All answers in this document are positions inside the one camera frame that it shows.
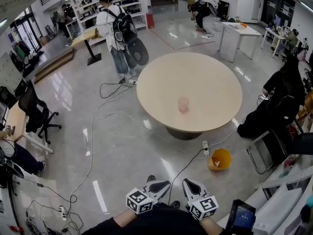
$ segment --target backpack strap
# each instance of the backpack strap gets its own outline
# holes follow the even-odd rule
[[[112,17],[117,18],[117,16],[116,16],[112,11],[110,11],[109,9],[104,9],[103,11],[107,12],[107,13],[110,14]]]

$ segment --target white marker cube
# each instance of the white marker cube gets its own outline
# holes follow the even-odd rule
[[[136,214],[142,214],[152,210],[153,199],[135,188],[126,195],[126,205]]]
[[[192,203],[189,212],[197,220],[203,220],[212,216],[218,209],[219,205],[214,196],[195,201]]]

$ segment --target dark blue pants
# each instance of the dark blue pants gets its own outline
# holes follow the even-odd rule
[[[15,154],[12,157],[12,161],[30,174],[37,175],[38,171],[44,168],[42,162],[38,162],[28,150],[17,143],[15,144]]]

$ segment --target gray pants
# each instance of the gray pants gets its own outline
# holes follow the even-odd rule
[[[119,74],[127,73],[128,68],[133,69],[137,66],[137,63],[129,55],[126,48],[124,50],[116,50],[112,47],[111,55],[115,63],[116,71]]]

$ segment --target black backpack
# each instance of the black backpack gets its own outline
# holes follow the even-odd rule
[[[112,28],[117,41],[124,42],[127,45],[137,38],[136,27],[130,14],[124,13],[121,7],[119,7],[120,13],[118,16],[109,9],[103,11],[115,18]]]

